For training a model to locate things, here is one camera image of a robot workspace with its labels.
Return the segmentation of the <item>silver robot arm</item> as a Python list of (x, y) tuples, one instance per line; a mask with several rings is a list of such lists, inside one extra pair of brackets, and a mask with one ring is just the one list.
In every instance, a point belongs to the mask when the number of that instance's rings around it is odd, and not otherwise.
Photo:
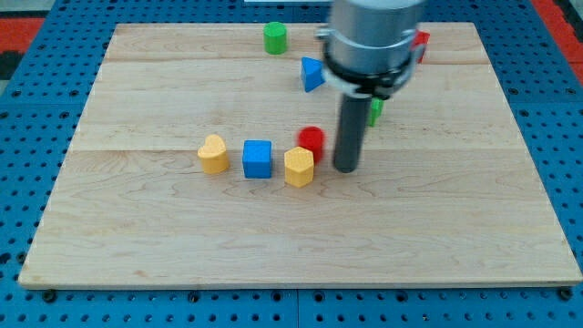
[(413, 76), (425, 0), (335, 0), (322, 41), (324, 79), (350, 97), (390, 98)]

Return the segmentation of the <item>red block behind arm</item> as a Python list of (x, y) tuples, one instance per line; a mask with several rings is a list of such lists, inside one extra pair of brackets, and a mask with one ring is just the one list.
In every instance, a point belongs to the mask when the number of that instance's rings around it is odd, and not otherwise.
[(411, 51), (417, 63), (421, 63), (424, 58), (424, 52), (429, 42), (430, 34), (423, 30), (415, 31), (414, 42), (411, 45)]

